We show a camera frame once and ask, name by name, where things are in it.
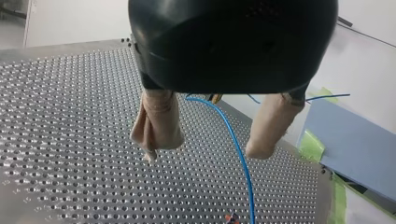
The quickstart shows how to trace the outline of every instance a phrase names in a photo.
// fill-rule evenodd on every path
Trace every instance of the cable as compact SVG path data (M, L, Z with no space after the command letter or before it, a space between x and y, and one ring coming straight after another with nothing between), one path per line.
M5 7L2 7L2 6L0 6L0 12L4 12L4 13L7 13L8 15L10 15L10 16L15 16L15 17L22 18L22 19L25 19L25 20L27 18L27 15L24 14L24 13L17 12L16 10L12 11L12 10L6 9Z
M343 96L350 96L350 94L338 94L338 95L322 95L322 96L317 96L317 97L313 97L310 99L305 100L307 103L309 103L310 101L313 100L318 100L318 99L322 99L322 98L333 98L333 97L343 97ZM250 94L248 94L248 97L250 97L250 99L252 99L256 104L261 104L261 102L259 102L258 100L256 100L253 96L251 96Z
M322 99L322 98L333 98L333 97L343 97L343 96L350 96L350 94L322 95L322 96L316 96L316 97L309 98L305 101L310 102L310 101L314 101L314 100L318 100L318 99Z
M195 97L190 97L191 94L188 94L186 96L186 100L187 101L195 101L195 102L200 102L203 103L205 105L208 105L212 108L214 108L223 118L224 123L226 124L228 131L230 132L231 138L233 139L233 143L235 144L236 147L236 152L239 156L239 160L242 163L242 167L244 168L244 172L245 172L245 176L247 179L247 190L248 190L248 201L250 204L250 223L254 224L255 223L255 216L254 216L254 197L253 197L253 187L251 185L251 180L250 180L250 173L248 171L248 165L245 161L244 155L242 153L241 147L239 146L238 140L236 139L235 133L233 132L233 128L231 127L230 122L227 120L226 116L224 115L223 112L221 112L221 110L213 105L212 103L208 102L207 100L203 100L203 99L199 99L199 98L195 98Z
M349 27L347 27L347 26L345 26L345 25L342 25L342 24L340 24L340 23L337 23L337 25L342 26L342 27L344 27L345 29L350 30L350 31L352 31L352 32L355 32L355 33L357 33L357 34L359 34L359 35L364 35L364 36L366 36L366 37L372 38L373 40L376 40L376 41L378 41L378 42L381 42L381 43L383 43L383 44L386 44L386 45L388 45L388 46L391 46L391 47L393 47L393 48L396 48L395 45L392 45L392 44L390 44L390 43L388 43L388 42L386 42L386 41L383 41L383 40L381 40L381 39L375 38L375 37L373 37L373 36L364 34L364 33L362 33L362 32L359 32L359 31L357 31L357 30L354 30L354 29L352 29L352 28L349 28Z
M248 97L250 97L250 99L252 99L256 104L261 104L261 102L256 100L252 95L248 94Z

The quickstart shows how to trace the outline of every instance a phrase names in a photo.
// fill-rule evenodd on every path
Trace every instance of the white floor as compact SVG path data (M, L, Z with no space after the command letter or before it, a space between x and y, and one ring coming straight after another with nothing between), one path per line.
M23 47L24 26L16 21L0 21L0 49Z

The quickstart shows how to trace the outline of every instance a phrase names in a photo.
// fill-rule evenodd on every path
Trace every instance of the white wall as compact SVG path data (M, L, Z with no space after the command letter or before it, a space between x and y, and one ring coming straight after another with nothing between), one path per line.
M396 44L396 1L340 0L339 14L354 23L353 28ZM332 93L351 93L339 105L396 133L396 49L342 27L332 42L310 89L326 87ZM224 101L253 118L259 106L245 95L226 96ZM309 105L288 130L285 139L296 144Z
M127 37L128 0L31 0L26 47Z

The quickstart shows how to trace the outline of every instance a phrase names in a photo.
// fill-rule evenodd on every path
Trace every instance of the blue wire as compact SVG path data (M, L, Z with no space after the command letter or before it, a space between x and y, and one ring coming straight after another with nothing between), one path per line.
M186 100L200 102L200 103L206 104L206 105L214 108L221 115L221 117L224 120L224 123L227 125L228 131L230 132L231 138L233 139L233 143L236 146L236 152L238 153L239 160L242 163L242 166L243 166L244 172L245 172L245 176L247 178L248 201L250 203L250 223L254 224L255 223L254 197L253 197L253 187L251 185L251 180L250 180L250 173L248 172L247 163L245 162L244 155L242 153L241 147L239 146L238 140L236 139L235 133L233 132L233 128L231 127L230 122L227 120L226 116L223 114L223 112L221 112L221 110L217 106L213 105L212 103L208 102L207 100L190 97L190 94L188 94L186 96Z
M343 97L343 96L350 96L350 94L323 95L323 96L312 97L312 98L309 98L309 99L307 99L305 101L306 102L310 102L310 101L318 100L318 99L322 99L322 98L333 98L333 97Z
M256 104L261 104L261 102L256 100L256 98L254 98L252 95L248 94L247 96L250 97L250 99L252 99Z
M250 99L252 99L256 104L261 104L260 101L256 100L252 95L248 94L248 97L250 97ZM307 100L305 100L307 103L309 103L310 101L314 101L314 100L318 100L318 99L322 99L322 98L333 98L333 97L343 97L343 96L350 96L350 94L338 94L338 95L322 95L322 96L317 96L317 97L313 97L313 98L309 98Z

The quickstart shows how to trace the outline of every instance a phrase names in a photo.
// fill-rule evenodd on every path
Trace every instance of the perforated metal plate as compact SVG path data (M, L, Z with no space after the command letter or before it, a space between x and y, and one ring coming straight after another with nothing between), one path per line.
M149 165L129 139L141 91L124 47L1 65L0 192L14 186L10 198L37 201L48 223L224 223L232 212L248 223L246 180L222 119L179 97L186 143ZM248 123L228 116L244 146ZM328 177L288 147L248 160L258 223L324 223Z

